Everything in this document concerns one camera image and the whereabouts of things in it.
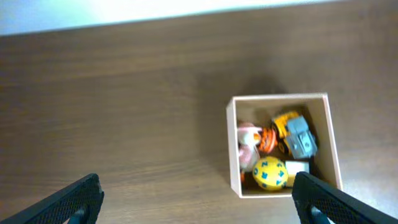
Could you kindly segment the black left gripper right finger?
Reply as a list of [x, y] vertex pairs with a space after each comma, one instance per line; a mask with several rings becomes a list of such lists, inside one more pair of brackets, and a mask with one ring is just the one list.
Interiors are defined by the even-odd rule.
[[301, 223], [397, 223], [397, 219], [306, 173], [297, 173], [292, 197]]

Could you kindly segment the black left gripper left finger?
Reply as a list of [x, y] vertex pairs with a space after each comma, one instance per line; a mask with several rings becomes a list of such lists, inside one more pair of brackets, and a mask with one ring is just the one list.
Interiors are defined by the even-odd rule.
[[1, 223], [95, 224], [103, 200], [98, 174], [88, 174]]

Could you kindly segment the colourful puzzle cube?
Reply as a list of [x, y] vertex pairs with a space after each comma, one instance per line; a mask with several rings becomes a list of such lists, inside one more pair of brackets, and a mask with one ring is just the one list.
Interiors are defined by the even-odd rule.
[[285, 167], [288, 173], [286, 187], [293, 187], [297, 173], [310, 172], [310, 165], [307, 161], [285, 161]]

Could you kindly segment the yellow ball with blue letters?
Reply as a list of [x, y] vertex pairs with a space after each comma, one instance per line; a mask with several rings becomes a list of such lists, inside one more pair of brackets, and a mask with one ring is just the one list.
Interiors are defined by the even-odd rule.
[[260, 188], [275, 191], [286, 186], [289, 175], [283, 161], [267, 156], [256, 162], [252, 169], [252, 176]]

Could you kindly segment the yellow and grey toy truck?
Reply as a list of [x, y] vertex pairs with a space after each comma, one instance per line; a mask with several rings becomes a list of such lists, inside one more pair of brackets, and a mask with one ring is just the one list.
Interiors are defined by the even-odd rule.
[[309, 159], [318, 151], [307, 120], [297, 111], [277, 115], [271, 120], [281, 152], [294, 159]]

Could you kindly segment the orange round lattice toy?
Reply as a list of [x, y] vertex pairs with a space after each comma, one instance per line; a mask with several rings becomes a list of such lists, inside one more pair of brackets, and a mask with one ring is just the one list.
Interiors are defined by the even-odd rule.
[[263, 128], [259, 150], [263, 153], [269, 154], [274, 150], [277, 144], [276, 132], [272, 128]]

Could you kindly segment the white duck toy pink hat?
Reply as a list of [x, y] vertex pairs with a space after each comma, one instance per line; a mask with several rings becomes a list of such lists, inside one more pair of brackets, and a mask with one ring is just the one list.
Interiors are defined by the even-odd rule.
[[237, 137], [239, 143], [239, 169], [241, 182], [245, 181], [245, 173], [251, 172], [260, 158], [257, 145], [261, 143], [262, 129], [252, 123], [243, 122], [238, 125]]

